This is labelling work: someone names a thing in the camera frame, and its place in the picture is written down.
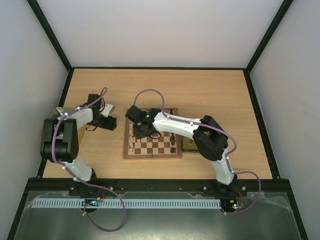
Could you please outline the wooden chess board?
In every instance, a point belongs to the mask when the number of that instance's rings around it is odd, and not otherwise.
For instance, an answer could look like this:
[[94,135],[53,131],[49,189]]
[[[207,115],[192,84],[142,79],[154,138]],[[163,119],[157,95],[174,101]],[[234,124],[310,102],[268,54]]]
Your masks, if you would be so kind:
[[149,111],[132,106],[127,110],[129,116],[125,120],[123,159],[180,159],[182,158],[182,137],[178,134],[158,131],[152,136],[138,139],[134,132],[134,120],[140,114]]

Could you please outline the gold tin with pieces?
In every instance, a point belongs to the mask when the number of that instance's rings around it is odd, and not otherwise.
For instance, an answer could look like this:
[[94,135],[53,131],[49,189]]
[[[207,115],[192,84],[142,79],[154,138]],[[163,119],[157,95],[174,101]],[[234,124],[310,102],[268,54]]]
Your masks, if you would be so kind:
[[181,136],[181,151],[186,154],[200,153],[194,140],[185,136]]

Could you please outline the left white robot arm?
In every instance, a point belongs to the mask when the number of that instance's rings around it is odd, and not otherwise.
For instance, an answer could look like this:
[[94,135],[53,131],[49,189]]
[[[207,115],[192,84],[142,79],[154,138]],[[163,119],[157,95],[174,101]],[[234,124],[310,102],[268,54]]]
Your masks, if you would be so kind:
[[89,94],[87,102],[75,109],[58,111],[43,122],[40,155],[67,170],[76,182],[89,182],[95,171],[79,155],[80,135],[92,126],[113,131],[117,119],[110,116],[114,105],[105,103],[99,94]]

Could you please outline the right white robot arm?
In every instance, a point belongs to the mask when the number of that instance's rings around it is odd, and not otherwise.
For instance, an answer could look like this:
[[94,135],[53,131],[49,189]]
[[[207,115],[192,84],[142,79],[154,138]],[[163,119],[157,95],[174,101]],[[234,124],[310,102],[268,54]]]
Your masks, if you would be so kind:
[[170,132],[192,140],[200,155],[212,162],[216,180],[219,182],[218,191],[224,196],[235,191],[235,174],[228,162],[228,139],[231,137],[211,116],[185,118],[158,108],[145,111],[132,105],[125,117],[133,123],[133,132],[138,139],[160,132]]

